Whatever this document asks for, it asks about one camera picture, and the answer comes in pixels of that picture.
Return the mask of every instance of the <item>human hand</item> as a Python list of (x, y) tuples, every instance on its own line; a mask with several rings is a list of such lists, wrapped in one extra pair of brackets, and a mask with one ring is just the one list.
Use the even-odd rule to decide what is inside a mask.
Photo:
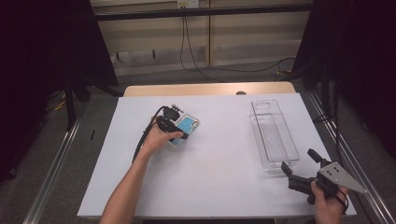
[[(315, 194), (315, 220), (317, 224), (339, 224), (344, 212), (344, 206), (334, 198), (325, 199), (324, 192), (317, 186), (316, 181), (311, 182), (311, 189)], [(347, 195), (348, 189), (340, 187), (340, 190)], [(343, 202), (346, 197), (341, 193), (336, 194)]]
[(138, 156), (141, 155), (149, 158), (154, 152), (162, 148), (169, 139), (179, 138), (181, 136), (183, 136), (182, 132), (165, 133), (154, 123), (143, 142)]

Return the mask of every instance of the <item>blue phone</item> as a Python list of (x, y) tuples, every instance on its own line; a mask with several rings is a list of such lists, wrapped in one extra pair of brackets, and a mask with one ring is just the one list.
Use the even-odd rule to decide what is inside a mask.
[[(191, 135), (191, 133), (195, 130), (196, 127), (199, 125), (199, 120), (194, 118), (191, 115), (184, 115), (181, 119), (179, 119), (175, 125), (181, 129), (184, 133), (187, 133), (188, 135)], [(172, 142), (169, 141), (169, 143), (172, 146), (177, 146), (183, 141), (181, 138), (176, 138)]]

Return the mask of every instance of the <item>forearm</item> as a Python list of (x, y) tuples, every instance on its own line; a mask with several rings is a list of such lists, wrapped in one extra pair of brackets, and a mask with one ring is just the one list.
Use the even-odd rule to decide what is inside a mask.
[(138, 155), (111, 194), (100, 223), (132, 223), (149, 156)]

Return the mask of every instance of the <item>transparent plastic box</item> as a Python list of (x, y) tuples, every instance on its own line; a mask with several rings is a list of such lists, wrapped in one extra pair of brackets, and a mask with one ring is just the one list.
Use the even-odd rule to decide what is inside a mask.
[(282, 161), (292, 168), (300, 156), (277, 101), (253, 101), (251, 106), (250, 121), (262, 168), (268, 173), (282, 173)]

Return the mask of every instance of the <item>human arm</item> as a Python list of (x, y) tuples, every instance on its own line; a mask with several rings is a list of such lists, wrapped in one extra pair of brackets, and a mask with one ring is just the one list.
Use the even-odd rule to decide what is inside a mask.
[[(316, 198), (315, 220), (317, 221), (317, 224), (340, 224), (341, 216), (344, 212), (344, 206), (332, 197), (325, 199), (324, 192), (317, 186), (316, 181), (311, 182), (311, 189)], [(348, 189), (340, 187), (340, 191), (344, 194), (337, 192), (336, 196), (345, 202)]]
[(164, 133), (154, 124), (140, 148), (139, 153), (121, 182), (107, 201), (100, 223), (132, 223), (134, 211), (149, 159), (171, 138), (179, 138), (183, 133)]

